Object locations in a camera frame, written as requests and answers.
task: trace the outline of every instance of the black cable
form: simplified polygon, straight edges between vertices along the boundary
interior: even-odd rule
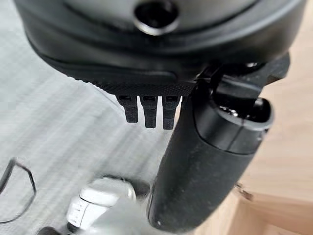
[[[36,194],[37,194],[37,189],[36,189],[36,185],[35,185],[35,181],[34,181],[34,177],[31,173],[31,171],[24,165],[20,164],[19,162],[16,161],[15,158],[11,159],[1,180],[0,180],[0,195],[1,193],[3,192],[3,190],[5,189],[9,179],[10,179],[10,176],[12,174],[12,171],[13,171],[13,168],[14,166],[17,166],[19,168],[21,168],[22,170],[26,171],[27,174],[28,174],[28,177],[30,179],[30,182],[31,182],[31,185],[32,185],[32,188],[33,188],[33,195],[32,197],[29,199],[29,201],[27,202],[24,210],[18,214],[17,216],[15,216],[13,219],[10,219],[10,220],[7,220],[7,221],[2,221],[0,222],[0,224],[7,224],[7,223],[11,223],[17,219],[19,219],[24,213],[26,213],[28,211],[28,209],[30,208],[31,204],[33,203],[35,197],[36,197]]]

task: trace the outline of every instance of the circular hole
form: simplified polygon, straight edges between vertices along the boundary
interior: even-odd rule
[[[169,1],[142,3],[135,9],[135,25],[150,35],[173,31],[177,26],[178,9]]]

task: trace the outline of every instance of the handle grip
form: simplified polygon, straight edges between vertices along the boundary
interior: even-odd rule
[[[184,233],[204,222],[237,183],[272,121],[264,99],[246,119],[207,98],[185,100],[153,186],[150,224]]]

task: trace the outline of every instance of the gray floor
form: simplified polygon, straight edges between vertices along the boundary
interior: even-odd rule
[[[106,173],[151,182],[171,132],[126,124],[114,97],[66,78],[31,50],[12,0],[0,1],[0,173],[12,157],[28,166],[38,195],[1,235],[34,235],[42,226],[62,230],[72,196]],[[10,214],[30,194],[25,175],[12,175],[0,198]]]

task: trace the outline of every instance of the light wood panel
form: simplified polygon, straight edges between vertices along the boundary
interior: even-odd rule
[[[313,235],[312,203],[255,194],[250,207],[271,225],[302,235]]]
[[[313,0],[291,48],[287,78],[263,97],[275,108],[275,123],[241,182],[250,192],[313,202]]]

